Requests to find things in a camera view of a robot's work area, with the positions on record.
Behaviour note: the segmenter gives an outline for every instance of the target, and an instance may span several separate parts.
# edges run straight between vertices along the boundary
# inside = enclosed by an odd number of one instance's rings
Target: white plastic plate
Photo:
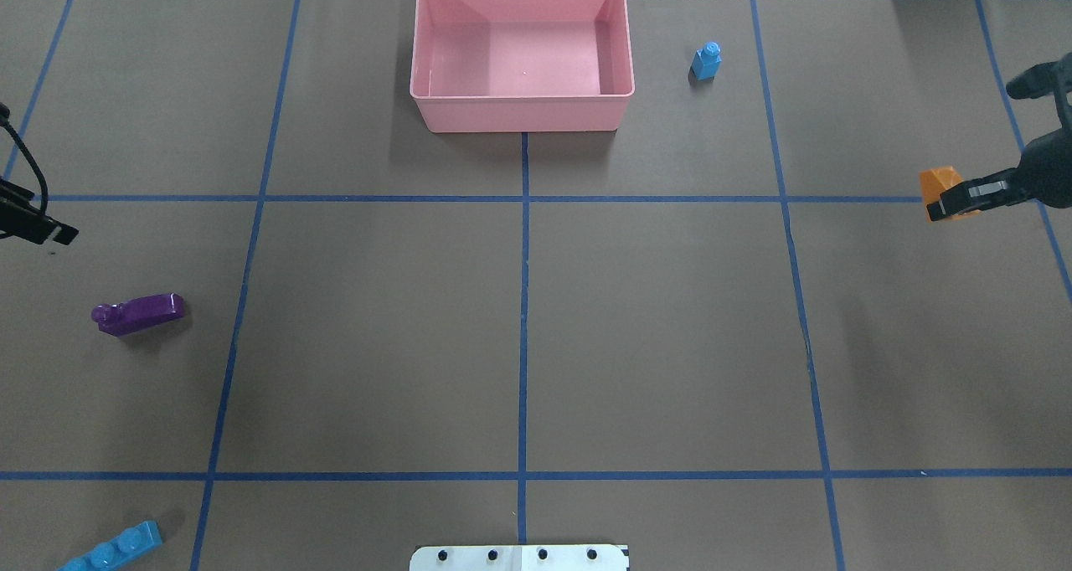
[[[611,544],[425,546],[410,571],[628,571],[628,553]]]

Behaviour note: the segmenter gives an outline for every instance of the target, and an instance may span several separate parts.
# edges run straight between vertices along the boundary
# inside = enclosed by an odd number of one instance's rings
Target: purple toy bottle
[[[98,328],[110,335],[126,335],[187,315],[182,297],[154,294],[126,303],[98,304],[90,314]]]

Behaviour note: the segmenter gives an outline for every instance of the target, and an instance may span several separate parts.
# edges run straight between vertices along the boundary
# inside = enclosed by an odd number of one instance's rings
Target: pink plastic container
[[[432,132],[611,132],[632,95],[625,0],[417,0],[410,94]]]

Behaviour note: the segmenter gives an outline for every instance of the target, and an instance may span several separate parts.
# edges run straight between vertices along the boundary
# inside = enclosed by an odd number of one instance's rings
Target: blue grid line
[[[197,571],[200,565],[200,550],[205,541],[205,528],[208,523],[209,508],[212,502],[213,476],[220,457],[220,441],[223,438],[223,423],[227,417],[227,401],[230,396],[230,384],[235,377],[235,358],[238,355],[238,335],[242,328],[245,314],[245,300],[250,289],[250,272],[253,269],[253,255],[256,253],[257,238],[260,232],[260,220],[264,215],[265,197],[268,193],[268,178],[271,175],[272,155],[276,152],[276,135],[279,133],[279,120],[283,110],[283,95],[286,93],[286,75],[291,69],[291,52],[294,49],[294,33],[298,27],[298,10],[301,0],[294,0],[291,10],[291,29],[286,36],[286,49],[283,52],[283,67],[279,75],[279,90],[276,93],[276,108],[272,110],[271,129],[268,132],[268,147],[265,150],[264,171],[260,175],[260,191],[257,194],[257,208],[253,213],[253,227],[250,230],[250,245],[245,253],[245,267],[242,270],[242,285],[238,291],[238,307],[235,312],[235,327],[230,334],[230,350],[227,354],[227,369],[224,372],[223,388],[220,392],[220,407],[215,416],[215,431],[212,434],[212,449],[208,457],[208,477],[205,479],[205,494],[202,497],[200,513],[197,517],[197,534],[194,538],[193,555],[190,559],[190,571]]]
[[[38,82],[33,84],[33,94],[30,94],[30,103],[26,106],[26,114],[23,116],[23,122],[18,125],[19,136],[26,139],[27,130],[30,129],[30,116],[33,114],[33,109],[38,107],[38,97],[41,95],[41,88],[45,86],[45,76],[48,75],[48,67],[53,63],[53,57],[56,56],[56,48],[59,47],[60,36],[63,34],[63,27],[66,25],[66,18],[71,15],[71,5],[74,0],[66,0],[63,5],[63,13],[60,14],[59,22],[56,25],[56,32],[53,33],[53,42],[48,45],[48,52],[45,54],[45,61],[41,64],[41,72],[38,74]],[[8,155],[8,164],[4,166],[3,178],[11,179],[11,171],[15,168],[15,159],[18,155],[18,148],[14,144],[11,145],[11,154]]]
[[[800,481],[852,479],[1018,479],[1072,478],[1069,467],[1024,468],[887,468],[831,470],[530,470],[525,481]],[[197,481],[207,472],[0,471],[0,481]],[[515,471],[217,471],[213,482],[427,482],[517,481]]]
[[[528,541],[528,135],[521,135],[521,322],[518,352],[518,543]]]
[[[1012,125],[1012,135],[1016,137],[1016,147],[1019,151],[1024,151],[1024,137],[1019,132],[1019,122],[1016,121],[1016,114],[1012,109],[1012,102],[1009,99],[1008,91],[1004,90],[1004,79],[1001,76],[1001,69],[998,66],[998,57],[994,51],[994,42],[991,40],[991,27],[986,22],[986,13],[983,10],[983,0],[976,0],[976,13],[979,14],[979,26],[983,30],[983,41],[986,42],[986,55],[991,59],[991,69],[994,71],[994,81],[997,82],[998,91],[1001,94],[1001,103],[1004,105],[1006,114],[1009,117],[1009,124]],[[1069,279],[1069,269],[1064,264],[1064,254],[1061,253],[1060,243],[1057,242],[1057,236],[1054,232],[1054,225],[1049,222],[1049,212],[1046,211],[1046,206],[1042,205],[1042,201],[1034,200],[1036,208],[1039,210],[1039,215],[1042,216],[1042,225],[1046,228],[1046,238],[1049,239],[1049,249],[1054,252],[1054,258],[1057,259],[1057,271],[1061,274],[1061,282],[1064,284],[1064,294],[1068,296],[1069,302],[1072,303],[1072,280]]]
[[[845,571],[845,552],[842,547],[842,529],[837,520],[837,502],[834,497],[834,480],[830,472],[830,454],[827,449],[827,431],[822,421],[822,404],[819,401],[819,380],[815,375],[815,357],[812,352],[812,335],[807,327],[807,309],[804,307],[804,292],[801,288],[800,267],[796,261],[796,243],[793,242],[792,225],[789,215],[789,198],[786,196],[786,179],[781,169],[781,151],[778,148],[778,133],[774,122],[774,103],[771,101],[771,84],[766,75],[766,60],[763,56],[763,36],[759,22],[759,6],[756,0],[751,2],[751,25],[756,32],[756,54],[759,56],[759,75],[763,84],[763,103],[766,106],[766,127],[771,137],[771,151],[774,155],[774,174],[778,182],[778,196],[781,197],[781,222],[786,231],[786,247],[789,251],[789,268],[793,277],[793,291],[796,296],[796,316],[801,324],[804,337],[804,349],[807,357],[807,374],[812,391],[812,412],[815,418],[815,433],[819,446],[819,461],[822,465],[823,487],[827,492],[827,511],[830,514],[830,534],[834,545],[834,560],[838,571]]]
[[[53,194],[54,201],[257,201],[259,194]],[[763,196],[762,194],[651,194],[651,196],[619,196],[619,194],[578,194],[577,196],[513,196],[513,194],[266,194],[265,201],[279,204],[835,204],[835,205],[899,205],[922,204],[922,197],[878,196]]]

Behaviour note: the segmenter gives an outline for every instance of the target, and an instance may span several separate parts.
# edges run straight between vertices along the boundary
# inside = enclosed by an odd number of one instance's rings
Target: gray table
[[[926,224],[917,174],[1056,126],[999,81],[1072,3],[629,0],[621,130],[531,136],[427,132],[413,6],[0,0],[81,228],[0,254],[0,566],[155,519],[132,570],[1067,568],[1072,213]]]

